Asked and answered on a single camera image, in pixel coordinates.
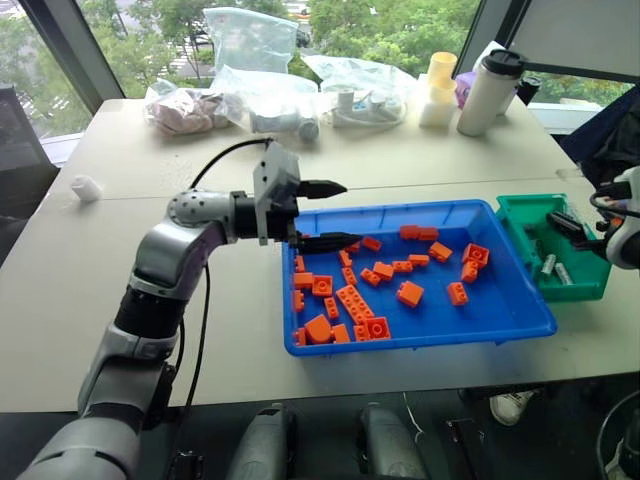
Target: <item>white sneaker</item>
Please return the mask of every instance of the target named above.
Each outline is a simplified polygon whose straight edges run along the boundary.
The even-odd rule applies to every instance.
[[[520,420],[524,410],[527,408],[527,403],[535,393],[535,390],[527,390],[525,392],[491,397],[489,399],[489,408],[491,408],[493,418],[507,427],[515,425]]]

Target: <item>white table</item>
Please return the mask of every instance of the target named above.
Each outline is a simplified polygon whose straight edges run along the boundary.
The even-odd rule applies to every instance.
[[[66,193],[75,175],[89,174],[103,185],[106,198],[169,197],[215,154],[251,138],[236,127],[162,138],[144,123],[142,102],[105,102],[53,193]],[[411,110],[405,123],[384,133],[322,126],[314,146],[301,145],[293,135],[278,139],[301,155],[304,177],[330,176],[350,189],[555,178],[556,170],[573,166],[519,100],[484,138],[465,137],[455,128],[420,130],[415,115]],[[202,187],[250,192],[259,151],[254,147],[225,158]]]
[[[102,120],[103,115],[98,114],[96,122]],[[138,132],[141,143],[150,142],[145,132],[149,134]],[[109,170],[87,156],[94,143],[91,136],[82,141],[69,170],[84,171],[100,180]],[[430,142],[425,140],[425,145],[429,150]],[[185,149],[194,147],[185,145]],[[557,148],[553,157],[560,167],[567,163]],[[139,159],[140,163],[151,165],[152,159],[145,158]],[[115,168],[129,158],[114,157],[111,161]],[[249,157],[246,161],[243,174],[250,170]],[[252,164],[255,161],[256,157],[251,159]],[[349,161],[358,159],[343,159],[345,164]],[[490,161],[485,158],[485,165]],[[553,162],[547,159],[547,163],[552,176]],[[446,172],[439,174],[441,178],[453,176],[450,168],[442,170]],[[323,173],[323,177],[333,178],[330,169]],[[161,219],[166,207],[166,198],[140,198],[159,184],[151,167],[146,174],[148,190],[143,186],[143,193],[132,190],[130,198],[107,196],[86,207],[79,207],[63,190],[62,183],[69,175],[63,171],[59,176],[53,193],[0,269],[0,411],[75,408],[79,385],[103,329],[117,311],[138,242]],[[396,188],[375,185],[324,200],[321,205],[483,198],[495,207],[499,194],[566,192],[585,219],[596,220],[587,202],[592,189],[583,179],[504,180]],[[232,179],[222,181],[237,188]],[[238,178],[238,183],[242,182],[246,180]],[[133,184],[123,186],[121,193],[125,187],[133,189]],[[304,209],[318,206],[317,201],[301,202]],[[640,367],[638,274],[617,269],[612,271],[602,301],[553,306],[559,331],[552,337],[500,346],[481,343],[295,358],[283,347],[279,252],[279,245],[258,247],[257,242],[246,240],[212,255],[209,333],[195,403],[525,383]],[[232,271],[246,275],[230,281]],[[174,385],[172,404],[186,398],[202,303],[200,287],[185,315],[188,353]]]

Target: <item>black cable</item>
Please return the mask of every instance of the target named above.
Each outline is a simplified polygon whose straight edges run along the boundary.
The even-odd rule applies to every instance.
[[[609,424],[609,420],[611,420],[611,417],[613,417],[613,415],[618,411],[618,409],[620,409],[628,401],[633,400],[633,398],[637,397],[639,394],[640,394],[640,390],[636,390],[635,392],[630,393],[629,395],[624,397],[622,400],[620,400],[618,403],[616,403],[613,406],[613,408],[609,410],[609,413],[607,413],[607,416],[604,417],[602,425],[600,425],[600,430],[598,431],[598,438],[596,439],[596,459],[598,461],[598,473],[600,474],[600,478],[602,480],[608,480],[607,471],[604,468],[604,460],[602,459],[602,437],[604,436],[604,431],[606,430],[607,425]]]
[[[182,365],[182,357],[184,356],[184,318],[180,319],[180,338],[178,339],[178,358],[176,359],[176,376],[180,371],[180,365]]]
[[[205,278],[205,292],[204,292],[204,312],[202,313],[202,325],[200,326],[200,341],[198,343],[198,356],[196,357],[196,366],[193,369],[193,377],[191,379],[191,386],[189,387],[189,393],[187,394],[187,401],[184,404],[180,418],[178,419],[178,426],[176,427],[176,433],[173,437],[171,450],[169,452],[169,461],[165,468],[163,478],[168,479],[171,473],[171,466],[173,465],[173,459],[178,451],[178,442],[180,441],[180,433],[185,420],[189,416],[191,411],[191,405],[193,404],[193,397],[196,393],[196,387],[198,386],[198,378],[200,377],[200,369],[202,368],[202,358],[204,357],[204,343],[207,335],[207,318],[209,317],[209,297],[211,295],[211,274],[209,272],[209,265],[204,265],[204,278]]]
[[[214,166],[218,160],[220,160],[225,155],[233,152],[234,150],[238,150],[239,148],[247,147],[249,145],[260,145],[264,144],[265,148],[269,146],[269,144],[273,142],[273,138],[258,138],[255,140],[247,140],[245,142],[236,143],[235,145],[231,145],[229,148],[226,148],[215,157],[213,157],[209,163],[207,163],[200,173],[196,176],[196,178],[191,182],[189,188],[196,188],[198,183],[205,174],[209,171],[209,169]],[[196,387],[198,385],[198,378],[200,377],[200,369],[202,367],[202,358],[204,356],[204,342],[205,336],[207,334],[207,317],[209,316],[209,296],[211,294],[211,274],[209,272],[209,264],[205,263],[204,265],[204,278],[205,278],[205,297],[204,297],[204,312],[202,314],[202,326],[200,327],[200,340],[198,344],[198,356],[196,357],[196,366],[193,370],[193,377],[191,378],[191,387],[189,387],[189,393],[187,394],[187,401],[185,402],[184,408],[178,419],[178,425],[176,427],[176,433],[173,438],[173,442],[171,445],[171,450],[169,451],[169,461],[165,467],[164,479],[169,478],[169,474],[171,473],[171,467],[173,465],[173,460],[178,451],[178,442],[180,441],[180,432],[182,430],[182,426],[184,425],[185,420],[189,416],[189,412],[191,411],[191,405],[193,403],[193,396],[196,393]],[[180,344],[178,347],[178,359],[176,360],[176,374],[180,369],[180,365],[182,363],[182,356],[184,352],[184,337],[185,337],[185,325],[184,319],[180,321]]]
[[[589,197],[589,203],[596,207],[598,210],[604,210],[605,212],[617,213],[618,215],[624,215],[627,217],[640,218],[640,212],[634,212],[633,210],[627,210],[626,208],[609,207],[598,203],[597,198],[602,197],[601,193],[595,192]]]
[[[207,163],[204,166],[204,168],[200,170],[200,173],[196,176],[193,182],[191,182],[191,185],[189,185],[189,188],[196,188],[198,186],[198,183],[200,183],[200,180],[202,180],[202,177],[205,176],[205,174],[209,171],[209,169],[213,167],[218,162],[218,160],[220,160],[225,155],[233,152],[234,150],[238,150],[239,148],[248,147],[249,145],[264,144],[265,147],[268,147],[271,142],[273,142],[273,138],[267,137],[267,138],[257,138],[255,140],[247,140],[246,142],[240,142],[240,143],[236,143],[235,145],[231,145],[229,148],[221,151],[218,155],[213,157],[209,161],[209,163]]]

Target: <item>blue plastic tray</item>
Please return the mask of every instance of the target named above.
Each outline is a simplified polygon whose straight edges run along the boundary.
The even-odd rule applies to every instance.
[[[360,278],[363,268],[376,261],[405,260],[410,253],[425,254],[432,242],[402,240],[402,225],[436,227],[438,241],[454,253],[448,262],[432,260],[413,273],[396,273],[391,282],[372,287]],[[376,316],[386,317],[392,339],[326,345],[296,346],[293,333],[316,315],[325,313],[323,299],[305,290],[304,310],[293,310],[293,272],[295,250],[283,244],[282,274],[284,301],[284,344],[292,355],[324,355],[391,348],[424,347],[469,342],[496,342],[553,335],[557,327],[540,292],[522,266],[511,242],[491,207],[482,200],[418,203],[303,212],[296,220],[303,233],[344,231],[370,235],[383,242],[378,253],[360,248],[351,254],[357,289]],[[465,284],[469,303],[454,307],[447,285],[460,281],[462,252],[469,242],[490,249],[489,265],[471,285]],[[306,270],[333,276],[334,298],[340,317],[332,323],[347,325],[351,339],[353,322],[335,291],[345,286],[337,253],[304,255]],[[425,288],[414,309],[396,299],[400,283],[410,280]]]

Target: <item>window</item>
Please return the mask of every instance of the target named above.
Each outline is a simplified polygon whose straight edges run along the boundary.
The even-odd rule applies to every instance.
[[[417,77],[431,54],[459,53],[480,0],[76,0],[130,98],[157,77],[211,83],[213,47],[202,10],[236,6],[298,22],[300,51],[389,63]],[[300,59],[289,71],[317,80]]]
[[[533,75],[542,81],[540,90],[533,97],[533,101],[536,103],[577,105],[591,103],[599,107],[606,107],[633,87],[631,83],[574,77],[571,75],[538,72],[527,72],[525,75]]]
[[[0,2],[0,83],[16,89],[39,138],[80,132],[91,120],[17,1]]]

